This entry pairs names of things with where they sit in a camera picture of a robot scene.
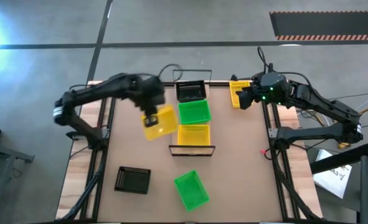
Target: green plastic bin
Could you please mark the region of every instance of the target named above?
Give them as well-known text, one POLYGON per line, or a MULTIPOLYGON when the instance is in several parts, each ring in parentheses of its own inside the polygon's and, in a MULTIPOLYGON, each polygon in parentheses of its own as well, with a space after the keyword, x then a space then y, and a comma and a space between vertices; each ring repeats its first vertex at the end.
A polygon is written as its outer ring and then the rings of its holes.
POLYGON ((174 183, 187 212, 209 201, 209 195, 195 170, 178 177, 174 183))
POLYGON ((181 124, 199 124, 211 120, 209 103, 207 100, 198 100, 178 104, 181 124))

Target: yellow plastic bin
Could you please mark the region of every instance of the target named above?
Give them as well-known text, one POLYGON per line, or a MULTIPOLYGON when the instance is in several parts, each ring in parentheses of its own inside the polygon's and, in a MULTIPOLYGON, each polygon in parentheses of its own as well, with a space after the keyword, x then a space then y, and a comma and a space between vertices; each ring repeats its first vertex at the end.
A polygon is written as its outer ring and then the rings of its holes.
POLYGON ((153 140, 165 134, 170 134, 178 129, 178 118, 177 114, 172 105, 166 105, 163 108, 158 109, 157 113, 158 124, 145 127, 144 119, 145 115, 142 115, 141 122, 143 124, 144 133, 147 140, 153 140))
POLYGON ((178 145, 210 146, 210 126, 206 124, 179 125, 178 145))
POLYGON ((243 87, 250 86, 249 81, 230 81, 229 82, 229 90, 231 92, 231 100, 232 100, 232 106, 234 108, 239 108, 239 97, 236 94, 236 91, 242 91, 243 87))

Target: floor mat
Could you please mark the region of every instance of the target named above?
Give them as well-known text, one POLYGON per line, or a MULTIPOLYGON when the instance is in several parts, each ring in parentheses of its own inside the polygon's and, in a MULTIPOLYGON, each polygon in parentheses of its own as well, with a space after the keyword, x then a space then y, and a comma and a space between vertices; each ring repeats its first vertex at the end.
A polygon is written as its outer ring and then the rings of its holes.
POLYGON ((270 12, 278 40, 368 40, 368 11, 270 12))

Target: gray floor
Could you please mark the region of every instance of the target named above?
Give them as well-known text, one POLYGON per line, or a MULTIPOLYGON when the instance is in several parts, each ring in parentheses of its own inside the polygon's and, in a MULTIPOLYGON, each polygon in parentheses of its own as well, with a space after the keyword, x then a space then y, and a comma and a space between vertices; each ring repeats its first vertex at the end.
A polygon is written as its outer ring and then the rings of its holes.
MULTIPOLYGON (((105 4, 0 0, 0 44, 95 43, 105 4)), ((368 0, 114 0, 104 42, 275 40, 268 11, 331 10, 368 10, 368 0)), ((368 45, 263 49, 276 70, 306 74, 326 98, 368 92, 368 45)), ((2 196, 0 223, 55 217, 72 142, 65 137, 69 129, 53 123, 53 104, 70 85, 86 82, 92 56, 93 49, 0 50, 0 143, 36 155, 31 165, 16 164, 24 174, 12 179, 2 196)), ((172 62, 212 69, 214 80, 233 73, 249 77, 262 69, 256 47, 103 49, 95 80, 119 72, 158 73, 172 62)), ((163 75, 171 79, 171 71, 163 75)), ((185 74, 185 79, 199 76, 204 75, 185 74)), ((355 108, 367 100, 362 96, 343 102, 355 108)), ((300 119, 302 127, 317 125, 300 119)), ((368 117, 361 123, 367 124, 368 117)), ((359 144, 368 142, 368 128, 363 133, 359 144)), ((321 147, 335 149, 336 144, 328 141, 321 147)), ((344 201, 318 188, 324 216, 354 222, 355 212, 343 205, 357 209, 358 192, 359 165, 354 164, 344 201)))

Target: tabletop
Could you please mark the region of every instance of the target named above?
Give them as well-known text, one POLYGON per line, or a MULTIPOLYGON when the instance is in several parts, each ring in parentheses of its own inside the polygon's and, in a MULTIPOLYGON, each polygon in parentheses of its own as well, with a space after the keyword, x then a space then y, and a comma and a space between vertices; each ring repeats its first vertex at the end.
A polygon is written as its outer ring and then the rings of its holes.
MULTIPOLYGON (((128 100, 117 101, 102 186, 99 222, 281 221, 272 164, 260 152, 268 147, 261 104, 252 105, 245 111, 233 109, 227 87, 210 87, 208 92, 213 117, 210 124, 211 141, 216 145, 211 157, 172 157, 168 149, 172 137, 145 140, 139 109, 128 100), (119 166, 151 169, 148 194, 114 191, 119 166), (174 178, 193 169, 198 171, 204 182, 210 202, 187 213, 172 183, 174 178)), ((165 96, 167 103, 175 103, 174 88, 166 88, 165 96)), ((99 101, 89 103, 83 105, 80 116, 95 126, 99 111, 99 101)), ((282 126, 299 127, 294 108, 288 110, 279 106, 278 112, 282 126)), ((71 153, 85 145, 86 141, 75 141, 71 153)), ((321 217, 306 151, 292 146, 287 153, 296 191, 308 207, 321 217)), ((84 150, 69 161, 57 218, 64 216, 83 192, 90 157, 91 151, 84 150)), ((290 197, 287 191, 284 192, 288 213, 292 217, 290 197)))

